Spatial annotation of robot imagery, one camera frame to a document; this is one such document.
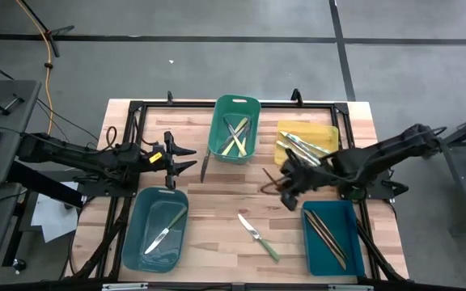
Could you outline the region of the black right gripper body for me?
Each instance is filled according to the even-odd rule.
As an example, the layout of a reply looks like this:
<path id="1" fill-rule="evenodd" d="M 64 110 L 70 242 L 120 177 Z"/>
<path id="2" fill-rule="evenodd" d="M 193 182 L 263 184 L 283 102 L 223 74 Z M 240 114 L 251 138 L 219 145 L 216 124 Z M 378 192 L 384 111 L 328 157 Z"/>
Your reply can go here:
<path id="1" fill-rule="evenodd" d="M 283 163 L 280 172 L 286 175 L 282 182 L 286 188 L 282 193 L 281 202 L 294 211 L 298 204 L 298 196 L 309 190 L 316 190 L 323 186 L 335 184 L 335 177 L 324 166 L 312 166 L 290 150 L 285 150 L 287 160 Z"/>

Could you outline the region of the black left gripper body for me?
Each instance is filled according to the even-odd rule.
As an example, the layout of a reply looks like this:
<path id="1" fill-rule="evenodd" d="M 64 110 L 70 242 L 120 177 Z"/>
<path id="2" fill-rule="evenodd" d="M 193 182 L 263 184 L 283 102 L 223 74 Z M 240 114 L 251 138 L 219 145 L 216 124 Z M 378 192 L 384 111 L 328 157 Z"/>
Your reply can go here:
<path id="1" fill-rule="evenodd" d="M 175 162 L 173 160 L 174 137 L 170 131 L 166 131 L 163 136 L 165 146 L 156 144 L 153 145 L 151 152 L 142 151 L 140 161 L 146 165 L 142 166 L 141 169 L 142 172 L 165 170 L 167 172 L 165 176 L 165 186 L 170 190 L 175 190 L 176 182 L 174 176 L 176 172 Z"/>

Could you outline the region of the green handled cutlery piece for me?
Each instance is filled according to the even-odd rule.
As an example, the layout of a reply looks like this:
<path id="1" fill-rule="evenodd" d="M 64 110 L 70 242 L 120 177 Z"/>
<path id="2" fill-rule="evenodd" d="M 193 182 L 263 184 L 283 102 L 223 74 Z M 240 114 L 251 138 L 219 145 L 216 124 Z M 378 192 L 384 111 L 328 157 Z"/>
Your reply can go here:
<path id="1" fill-rule="evenodd" d="M 155 238 L 155 240 L 148 246 L 148 248 L 144 251 L 144 254 L 147 255 L 152 252 L 167 236 L 170 229 L 186 214 L 188 211 L 187 207 L 183 207 L 181 211 L 176 214 L 169 224 L 159 233 L 159 235 Z"/>
<path id="2" fill-rule="evenodd" d="M 207 148 L 206 152 L 205 152 L 205 157 L 204 157 L 204 159 L 202 161 L 202 164 L 201 164 L 200 183 L 204 183 L 205 173 L 206 173 L 206 170 L 207 170 L 207 167 L 208 167 L 210 154 L 211 154 L 210 148 Z"/>

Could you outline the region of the silver cutlery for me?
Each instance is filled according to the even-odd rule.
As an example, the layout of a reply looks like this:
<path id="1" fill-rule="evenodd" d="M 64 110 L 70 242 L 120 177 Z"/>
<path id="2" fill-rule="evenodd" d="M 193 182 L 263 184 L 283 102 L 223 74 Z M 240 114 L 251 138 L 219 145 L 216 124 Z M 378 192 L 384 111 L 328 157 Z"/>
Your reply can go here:
<path id="1" fill-rule="evenodd" d="M 314 145 L 312 143 L 309 143 L 307 141 L 304 141 L 303 139 L 301 139 L 299 136 L 296 136 L 296 135 L 293 135 L 294 139 L 301 145 L 304 145 L 304 146 L 307 146 L 311 149 L 314 149 L 314 150 L 318 150 L 319 152 L 323 153 L 323 154 L 331 154 L 331 151 L 323 148 L 323 147 L 320 147 L 318 145 Z"/>

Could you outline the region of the teal patterned handle cutlery piece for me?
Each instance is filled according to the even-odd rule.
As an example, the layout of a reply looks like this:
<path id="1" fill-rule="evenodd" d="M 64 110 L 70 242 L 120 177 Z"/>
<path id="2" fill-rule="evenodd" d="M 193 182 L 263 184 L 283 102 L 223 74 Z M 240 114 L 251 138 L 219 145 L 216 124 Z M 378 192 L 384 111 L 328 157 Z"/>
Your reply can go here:
<path id="1" fill-rule="evenodd" d="M 295 150 L 293 150 L 289 145 L 285 144 L 284 142 L 276 141 L 276 144 L 277 144 L 277 146 L 283 148 L 284 150 L 290 150 L 294 155 L 296 155 L 297 157 L 300 157 L 302 160 L 308 162 L 312 166 L 316 166 L 316 163 L 313 160 L 311 160 L 309 157 L 307 157 L 307 156 L 305 156 L 303 154 L 300 154 L 300 153 L 296 152 Z"/>
<path id="2" fill-rule="evenodd" d="M 320 164 L 320 158 L 314 154 L 311 150 L 309 150 L 302 141 L 292 133 L 281 131 L 280 134 L 288 141 L 290 141 L 296 148 L 303 152 L 305 156 L 307 156 L 310 160 L 312 160 L 315 164 Z"/>

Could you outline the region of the cream handled cutlery piece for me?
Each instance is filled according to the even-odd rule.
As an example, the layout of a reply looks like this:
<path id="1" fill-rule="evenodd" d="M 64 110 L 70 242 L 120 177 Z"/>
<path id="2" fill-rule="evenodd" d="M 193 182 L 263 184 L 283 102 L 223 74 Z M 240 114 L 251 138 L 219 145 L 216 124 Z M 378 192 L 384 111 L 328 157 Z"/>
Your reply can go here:
<path id="1" fill-rule="evenodd" d="M 250 135 L 251 124 L 252 124 L 252 122 L 249 120 L 247 122 L 246 126 L 245 126 L 244 136 L 243 136 L 243 140 L 242 140 L 242 146 L 246 150 L 246 153 L 247 153 L 247 139 L 248 139 L 248 137 Z M 244 157 L 246 155 L 246 153 L 243 154 L 242 152 L 239 152 L 238 156 L 239 157 Z"/>
<path id="2" fill-rule="evenodd" d="M 235 143 L 235 145 L 236 145 L 236 147 L 238 148 L 238 151 L 239 151 L 238 156 L 239 157 L 244 157 L 246 155 L 246 150 L 245 150 L 244 143 L 237 136 L 234 136 L 233 140 L 234 140 L 234 143 Z"/>
<path id="3" fill-rule="evenodd" d="M 239 139 L 240 139 L 240 135 L 244 131 L 244 128 L 245 128 L 248 121 L 249 121 L 249 119 L 247 117 L 244 117 L 237 124 L 237 127 L 234 129 L 235 134 Z M 227 155 L 231 151 L 231 149 L 233 148 L 234 144 L 235 144 L 234 140 L 233 140 L 233 138 L 231 137 L 231 134 L 230 134 L 230 136 L 224 141 L 223 145 L 219 149 L 220 154 L 221 155 Z"/>
<path id="4" fill-rule="evenodd" d="M 233 129 L 232 125 L 227 121 L 226 118 L 223 118 L 223 121 L 227 127 L 227 129 L 229 130 L 230 134 L 231 134 L 231 137 L 233 138 L 235 144 L 240 148 L 241 147 L 241 143 L 238 139 L 238 137 L 236 136 L 235 134 L 235 130 Z"/>

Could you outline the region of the green handled table knife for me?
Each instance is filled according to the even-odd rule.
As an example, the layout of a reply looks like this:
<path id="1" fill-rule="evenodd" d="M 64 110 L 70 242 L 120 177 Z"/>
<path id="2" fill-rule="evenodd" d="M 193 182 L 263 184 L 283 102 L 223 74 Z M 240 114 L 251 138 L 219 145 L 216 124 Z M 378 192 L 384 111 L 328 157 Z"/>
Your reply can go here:
<path id="1" fill-rule="evenodd" d="M 261 246 L 269 253 L 269 256 L 275 262 L 280 261 L 280 255 L 261 237 L 260 233 L 254 228 L 241 214 L 238 214 L 238 219 L 249 234 L 257 240 Z"/>

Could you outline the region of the yellow translucent plastic tray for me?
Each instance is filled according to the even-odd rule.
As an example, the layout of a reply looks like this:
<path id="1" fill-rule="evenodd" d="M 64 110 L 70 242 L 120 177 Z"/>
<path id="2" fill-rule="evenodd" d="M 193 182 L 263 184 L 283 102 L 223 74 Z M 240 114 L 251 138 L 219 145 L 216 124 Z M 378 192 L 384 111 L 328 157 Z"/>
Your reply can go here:
<path id="1" fill-rule="evenodd" d="M 296 148 L 290 141 L 286 140 L 280 132 L 292 133 L 296 136 L 299 136 L 304 141 L 312 143 L 316 146 L 323 147 L 329 151 L 335 152 L 339 150 L 339 131 L 336 127 L 331 125 L 322 125 L 315 124 L 310 122 L 303 121 L 293 121 L 293 120 L 280 120 L 277 124 L 277 141 L 282 141 L 285 144 L 289 145 L 296 152 L 303 154 L 298 148 Z M 319 152 L 318 150 L 311 149 L 314 154 L 319 158 L 327 155 Z M 282 166 L 283 163 L 287 160 L 286 152 L 283 148 L 279 147 L 276 144 L 275 153 L 274 153 L 274 162 Z"/>

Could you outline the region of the green plastic bin with slot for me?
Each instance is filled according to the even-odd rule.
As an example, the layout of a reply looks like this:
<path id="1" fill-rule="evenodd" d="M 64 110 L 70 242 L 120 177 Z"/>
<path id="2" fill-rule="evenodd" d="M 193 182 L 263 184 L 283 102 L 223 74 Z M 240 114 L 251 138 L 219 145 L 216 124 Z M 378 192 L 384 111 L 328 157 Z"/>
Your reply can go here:
<path id="1" fill-rule="evenodd" d="M 208 140 L 208 148 L 211 153 L 220 162 L 229 162 L 234 164 L 245 164 L 255 154 L 256 136 L 260 121 L 261 104 L 253 98 L 241 95 L 223 95 L 215 104 L 214 114 L 210 126 L 210 134 Z M 244 157 L 238 156 L 238 148 L 233 145 L 233 148 L 227 155 L 221 155 L 219 149 L 224 141 L 230 136 L 223 117 L 226 117 L 232 124 L 233 129 L 237 124 L 247 117 L 251 122 L 250 135 L 247 139 L 247 154 Z M 240 135 L 240 140 L 243 140 L 244 131 Z"/>

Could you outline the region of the blue rectangular plastic bin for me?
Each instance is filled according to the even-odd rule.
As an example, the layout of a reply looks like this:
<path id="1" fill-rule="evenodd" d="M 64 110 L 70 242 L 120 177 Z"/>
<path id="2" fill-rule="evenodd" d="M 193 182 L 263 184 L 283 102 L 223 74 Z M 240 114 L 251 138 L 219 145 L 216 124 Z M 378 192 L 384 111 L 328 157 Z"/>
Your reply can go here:
<path id="1" fill-rule="evenodd" d="M 331 231 L 346 254 L 344 269 L 308 221 L 305 211 L 315 213 Z M 306 201 L 301 210 L 308 271 L 313 276 L 364 276 L 354 207 L 346 200 Z"/>

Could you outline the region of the large teal plastic bin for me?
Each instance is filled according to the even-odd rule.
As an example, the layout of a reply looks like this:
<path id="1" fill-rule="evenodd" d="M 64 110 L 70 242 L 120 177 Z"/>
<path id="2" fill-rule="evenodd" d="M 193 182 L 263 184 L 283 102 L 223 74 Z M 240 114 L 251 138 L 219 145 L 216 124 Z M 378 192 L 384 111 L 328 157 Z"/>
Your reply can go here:
<path id="1" fill-rule="evenodd" d="M 164 240 L 149 254 L 144 251 L 183 207 L 186 214 L 170 229 Z M 178 263 L 189 212 L 187 195 L 179 190 L 146 188 L 135 200 L 122 249 L 122 263 L 130 270 L 170 272 Z"/>

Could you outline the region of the black support beam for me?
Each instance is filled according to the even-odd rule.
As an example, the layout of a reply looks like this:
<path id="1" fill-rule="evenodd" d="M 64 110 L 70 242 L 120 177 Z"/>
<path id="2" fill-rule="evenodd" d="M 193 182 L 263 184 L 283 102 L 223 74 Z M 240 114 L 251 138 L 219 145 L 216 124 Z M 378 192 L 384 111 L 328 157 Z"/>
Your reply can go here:
<path id="1" fill-rule="evenodd" d="M 46 195 L 65 205 L 78 209 L 83 206 L 83 195 L 80 192 L 19 162 L 12 163 L 7 175 L 7 181 L 20 183 L 28 190 Z"/>

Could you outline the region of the white paper sheets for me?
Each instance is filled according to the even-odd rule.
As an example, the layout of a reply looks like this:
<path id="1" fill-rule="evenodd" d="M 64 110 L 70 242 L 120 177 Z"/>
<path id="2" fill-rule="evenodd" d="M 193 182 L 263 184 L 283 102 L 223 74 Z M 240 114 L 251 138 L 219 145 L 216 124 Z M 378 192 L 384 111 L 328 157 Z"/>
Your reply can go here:
<path id="1" fill-rule="evenodd" d="M 39 226 L 46 243 L 74 231 L 78 224 L 76 208 L 40 193 L 32 214 L 31 226 Z"/>

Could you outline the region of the black tripod stand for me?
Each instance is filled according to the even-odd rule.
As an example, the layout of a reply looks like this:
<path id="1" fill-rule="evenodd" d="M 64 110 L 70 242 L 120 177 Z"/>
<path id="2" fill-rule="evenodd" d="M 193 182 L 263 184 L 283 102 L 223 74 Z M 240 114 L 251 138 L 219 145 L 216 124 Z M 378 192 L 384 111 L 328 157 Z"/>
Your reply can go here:
<path id="1" fill-rule="evenodd" d="M 36 27 L 37 31 L 40 34 L 40 38 L 45 42 L 46 48 L 48 51 L 49 59 L 52 56 L 60 57 L 60 52 L 56 41 L 54 39 L 55 36 L 58 36 L 62 33 L 71 32 L 74 30 L 74 26 L 65 26 L 60 27 L 57 29 L 50 30 L 46 27 L 46 25 L 42 22 L 39 16 L 35 13 L 35 11 L 27 4 L 25 0 L 15 0 L 22 11 L 26 14 L 26 16 L 32 21 L 34 26 Z"/>

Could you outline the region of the black round caster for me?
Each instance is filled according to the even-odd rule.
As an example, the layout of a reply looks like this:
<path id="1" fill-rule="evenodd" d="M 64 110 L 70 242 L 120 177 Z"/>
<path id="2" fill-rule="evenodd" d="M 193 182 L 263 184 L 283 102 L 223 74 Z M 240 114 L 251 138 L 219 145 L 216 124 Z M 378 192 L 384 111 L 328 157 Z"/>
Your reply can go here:
<path id="1" fill-rule="evenodd" d="M 27 263 L 23 259 L 15 258 L 11 264 L 14 269 L 15 275 L 19 275 L 23 270 L 26 269 Z"/>

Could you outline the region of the black aluminium rig frame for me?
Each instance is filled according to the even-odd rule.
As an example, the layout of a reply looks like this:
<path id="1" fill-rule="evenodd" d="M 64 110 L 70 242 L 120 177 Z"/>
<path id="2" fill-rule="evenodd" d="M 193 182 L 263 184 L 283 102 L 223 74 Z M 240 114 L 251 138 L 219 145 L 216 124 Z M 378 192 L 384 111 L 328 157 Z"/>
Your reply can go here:
<path id="1" fill-rule="evenodd" d="M 301 120 L 329 124 L 332 115 L 349 112 L 354 144 L 375 142 L 370 106 L 366 102 L 331 103 L 310 101 L 302 107 L 291 101 L 268 101 L 261 109 L 256 153 L 244 165 L 211 159 L 204 183 L 200 183 L 213 105 L 200 100 L 194 108 L 163 107 L 152 103 L 147 110 L 143 136 L 161 140 L 170 131 L 179 146 L 196 150 L 197 163 L 184 171 L 176 186 L 189 199 L 189 219 L 184 245 L 176 267 L 167 273 L 136 272 L 120 260 L 112 244 L 104 261 L 105 275 L 116 273 L 122 281 L 314 283 L 307 270 L 302 222 L 298 212 L 287 210 L 276 196 L 265 195 L 260 187 L 279 173 L 273 161 L 277 124 L 280 120 Z M 280 255 L 275 262 L 244 228 L 241 214 Z"/>

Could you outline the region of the silver metal bracket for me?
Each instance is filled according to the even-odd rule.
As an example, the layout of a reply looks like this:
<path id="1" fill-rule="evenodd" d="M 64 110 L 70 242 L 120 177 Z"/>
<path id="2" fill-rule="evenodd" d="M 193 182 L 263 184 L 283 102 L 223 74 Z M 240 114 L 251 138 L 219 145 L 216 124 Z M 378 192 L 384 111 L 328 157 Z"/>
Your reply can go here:
<path id="1" fill-rule="evenodd" d="M 328 291 L 374 291 L 370 285 L 328 285 Z"/>
<path id="2" fill-rule="evenodd" d="M 147 283 L 114 283 L 103 284 L 101 291 L 145 291 L 148 290 Z"/>

